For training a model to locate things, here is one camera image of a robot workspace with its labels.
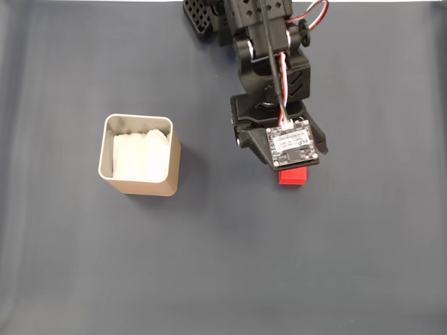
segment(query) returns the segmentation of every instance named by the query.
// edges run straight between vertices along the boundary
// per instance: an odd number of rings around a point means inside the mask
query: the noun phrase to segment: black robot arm
[[[283,165],[272,157],[268,132],[277,127],[282,110],[283,117],[285,113],[287,119],[309,125],[311,146],[323,154],[328,151],[323,131],[302,103],[310,95],[310,64],[301,46],[310,44],[310,29],[304,19],[299,19],[319,2],[328,4],[326,0],[315,1],[298,20],[291,20],[291,0],[183,1],[184,13],[199,39],[216,34],[220,45],[234,44],[239,77],[246,92],[230,98],[236,142],[242,148],[250,148],[274,171],[319,162],[316,154],[314,159],[287,161]],[[278,92],[282,91],[278,86],[280,74],[275,76],[280,54],[286,60],[286,108]]]

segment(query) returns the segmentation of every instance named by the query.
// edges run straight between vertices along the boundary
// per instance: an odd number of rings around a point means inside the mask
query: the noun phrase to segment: gray fabric backdrop
[[[231,49],[200,44],[180,3],[35,4],[2,176],[3,333],[445,334],[446,15],[331,6],[306,50],[330,152],[294,188],[236,147]],[[174,197],[100,179],[112,113],[172,119]]]
[[[0,333],[12,315],[22,235],[6,220],[11,138],[22,78],[28,0],[0,0]]]

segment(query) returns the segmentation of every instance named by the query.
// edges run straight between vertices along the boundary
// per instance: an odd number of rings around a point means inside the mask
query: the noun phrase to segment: wire
[[[287,65],[286,65],[286,54],[284,52],[279,53],[279,60],[281,64],[281,83],[282,83],[282,100],[284,107],[287,106],[288,98],[288,82],[287,82]],[[278,126],[284,123],[284,113],[279,114]]]
[[[323,9],[321,10],[318,17],[309,25],[309,30],[313,30],[317,26],[317,24],[320,23],[321,20],[325,17],[325,15],[328,11],[328,8],[329,8],[328,0],[315,0],[314,2],[312,2],[310,4],[310,6],[307,8],[307,10],[303,14],[301,14],[300,16],[294,17],[293,19],[289,19],[286,22],[290,23],[290,22],[298,21],[298,20],[305,18],[307,16],[307,14],[309,14],[310,11],[321,2],[324,2]]]
[[[284,117],[289,120],[286,106],[284,106],[283,99],[281,97],[281,89],[279,87],[279,79],[278,79],[278,70],[276,61],[274,60],[273,55],[273,47],[272,47],[272,32],[270,31],[270,25],[269,25],[269,19],[267,14],[267,7],[265,5],[265,0],[259,0],[259,7],[261,7],[261,13],[263,16],[263,26],[264,26],[264,33],[265,33],[265,39],[267,40],[267,50],[268,50],[268,59],[270,62],[270,68],[272,70],[272,76],[273,76],[273,87],[274,92],[276,93],[278,97],[278,103],[281,109],[281,114],[284,114]]]

